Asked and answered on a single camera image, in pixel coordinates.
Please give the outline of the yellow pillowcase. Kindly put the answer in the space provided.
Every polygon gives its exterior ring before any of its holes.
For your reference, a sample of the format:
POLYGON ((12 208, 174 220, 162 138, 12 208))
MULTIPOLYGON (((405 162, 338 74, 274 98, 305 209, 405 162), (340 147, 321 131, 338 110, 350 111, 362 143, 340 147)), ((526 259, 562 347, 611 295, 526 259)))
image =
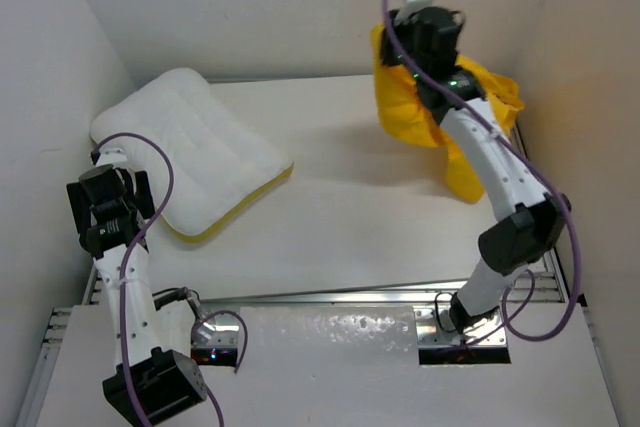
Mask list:
MULTIPOLYGON (((422 106, 415 81, 403 66, 387 67, 380 60, 384 27, 376 24, 370 32, 373 52, 373 79, 378 118, 391 136, 419 147, 444 147, 447 151, 446 184, 460 199, 478 202, 485 188, 456 142, 437 126, 422 106)), ((505 132, 510 132, 517 115, 525 108, 519 84, 510 77, 489 71, 482 64, 460 54, 457 63, 471 71, 487 92, 494 114, 505 132)))

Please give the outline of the white pillow with yellow edge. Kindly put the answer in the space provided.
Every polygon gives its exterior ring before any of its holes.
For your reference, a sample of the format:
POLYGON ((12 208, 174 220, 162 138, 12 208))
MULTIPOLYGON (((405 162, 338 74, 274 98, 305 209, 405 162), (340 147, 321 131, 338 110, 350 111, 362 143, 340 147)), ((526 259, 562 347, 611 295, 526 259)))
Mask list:
POLYGON ((154 201, 168 202, 164 221, 185 242, 217 234, 294 166, 190 68, 163 73, 99 114, 90 136, 147 172, 154 201))

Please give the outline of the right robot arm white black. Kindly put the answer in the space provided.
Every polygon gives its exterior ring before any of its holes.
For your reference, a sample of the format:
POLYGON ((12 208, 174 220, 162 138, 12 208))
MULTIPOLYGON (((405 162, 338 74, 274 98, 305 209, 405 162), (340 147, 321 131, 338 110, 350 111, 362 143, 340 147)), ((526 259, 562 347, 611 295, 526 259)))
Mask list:
POLYGON ((460 335, 491 317, 526 267, 537 262, 566 224, 565 199, 552 193, 514 150, 478 77, 457 62, 464 26, 457 11, 425 7, 404 21, 385 15, 382 60, 403 64, 416 82, 420 103, 461 148, 491 203, 495 223, 478 238, 480 259, 453 295, 442 327, 460 335))

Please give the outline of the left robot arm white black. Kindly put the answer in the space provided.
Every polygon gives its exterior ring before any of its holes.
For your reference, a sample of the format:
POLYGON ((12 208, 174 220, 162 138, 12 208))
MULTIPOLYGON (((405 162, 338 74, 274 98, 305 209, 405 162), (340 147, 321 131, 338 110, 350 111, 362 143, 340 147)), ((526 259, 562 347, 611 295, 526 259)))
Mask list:
POLYGON ((79 243, 103 280, 116 341, 106 401, 132 426, 156 426, 207 398, 191 357, 185 292, 155 302, 149 251, 138 234, 154 212, 143 171, 94 167, 66 187, 79 243))

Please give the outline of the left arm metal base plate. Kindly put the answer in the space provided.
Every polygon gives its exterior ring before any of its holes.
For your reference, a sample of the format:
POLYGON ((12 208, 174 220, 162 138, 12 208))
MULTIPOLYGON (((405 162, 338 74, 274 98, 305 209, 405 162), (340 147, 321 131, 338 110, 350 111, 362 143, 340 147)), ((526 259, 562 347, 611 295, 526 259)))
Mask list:
POLYGON ((236 369, 244 350, 245 328, 236 310, 222 309, 204 314, 191 340, 191 357, 200 366, 236 369))

